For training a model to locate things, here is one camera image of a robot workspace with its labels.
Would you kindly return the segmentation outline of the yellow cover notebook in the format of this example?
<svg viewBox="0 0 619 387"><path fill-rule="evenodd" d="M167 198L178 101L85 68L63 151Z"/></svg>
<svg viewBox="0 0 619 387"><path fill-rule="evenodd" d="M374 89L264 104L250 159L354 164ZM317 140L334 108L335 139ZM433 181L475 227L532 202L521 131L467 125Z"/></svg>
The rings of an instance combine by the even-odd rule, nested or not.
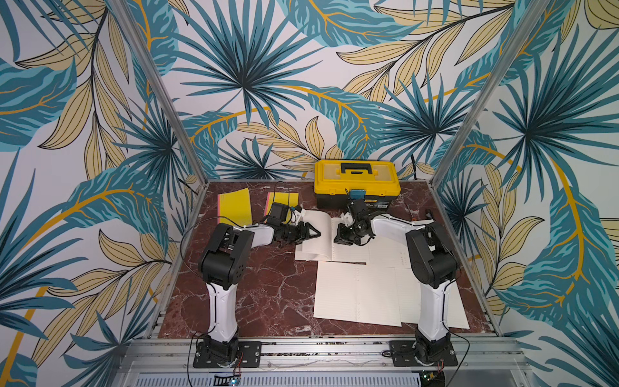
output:
<svg viewBox="0 0 619 387"><path fill-rule="evenodd" d="M240 227L252 225L249 189L219 194L218 216L221 223Z"/></svg>
<svg viewBox="0 0 619 387"><path fill-rule="evenodd" d="M272 225L296 224L300 219L298 198L298 193L268 193L263 222Z"/></svg>

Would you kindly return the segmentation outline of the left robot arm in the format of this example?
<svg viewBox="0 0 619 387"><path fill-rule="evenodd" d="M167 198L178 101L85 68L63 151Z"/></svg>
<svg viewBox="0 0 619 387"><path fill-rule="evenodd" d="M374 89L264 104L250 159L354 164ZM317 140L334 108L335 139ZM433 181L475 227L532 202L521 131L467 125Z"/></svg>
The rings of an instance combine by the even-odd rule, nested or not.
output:
<svg viewBox="0 0 619 387"><path fill-rule="evenodd" d="M236 318L238 285L253 248L275 242L300 245L322 235L311 223L298 220L298 213L297 207L275 203L259 223L240 226L228 220L215 227L198 266L209 295L210 323L198 340L195 368L238 367L244 361L251 368L259 365L261 344L245 348L240 342Z"/></svg>

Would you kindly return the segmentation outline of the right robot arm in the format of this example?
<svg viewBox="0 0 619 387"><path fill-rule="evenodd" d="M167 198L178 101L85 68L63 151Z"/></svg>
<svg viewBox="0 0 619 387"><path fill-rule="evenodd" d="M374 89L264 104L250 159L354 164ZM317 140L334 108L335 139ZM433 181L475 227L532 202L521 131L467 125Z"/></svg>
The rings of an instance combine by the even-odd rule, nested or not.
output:
<svg viewBox="0 0 619 387"><path fill-rule="evenodd" d="M457 357L447 325L448 297L460 271L453 245L442 224L433 219L407 221L381 211L371 211L364 200L349 200L348 211L337 227L334 242L360 246L384 237L407 248L412 273L420 282L420 321L415 339L391 344L395 366L414 362L420 366L456 366Z"/></svg>

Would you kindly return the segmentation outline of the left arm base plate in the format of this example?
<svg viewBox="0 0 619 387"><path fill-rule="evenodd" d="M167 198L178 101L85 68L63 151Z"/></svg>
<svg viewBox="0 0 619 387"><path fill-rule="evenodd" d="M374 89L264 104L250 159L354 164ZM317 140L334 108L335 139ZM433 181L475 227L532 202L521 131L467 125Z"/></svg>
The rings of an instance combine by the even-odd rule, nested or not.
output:
<svg viewBox="0 0 619 387"><path fill-rule="evenodd" d="M193 358L195 369L232 368L257 369L260 366L263 343L259 341L232 340L221 343L206 338L196 344Z"/></svg>

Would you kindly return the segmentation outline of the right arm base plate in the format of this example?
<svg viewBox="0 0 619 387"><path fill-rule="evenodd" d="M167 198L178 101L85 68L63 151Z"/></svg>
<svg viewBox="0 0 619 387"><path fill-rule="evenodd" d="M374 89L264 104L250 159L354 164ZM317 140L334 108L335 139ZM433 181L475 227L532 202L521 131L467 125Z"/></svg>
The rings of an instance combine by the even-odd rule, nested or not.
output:
<svg viewBox="0 0 619 387"><path fill-rule="evenodd" d="M395 367L451 367L459 364L452 344L444 340L436 343L393 340L388 343L386 354Z"/></svg>

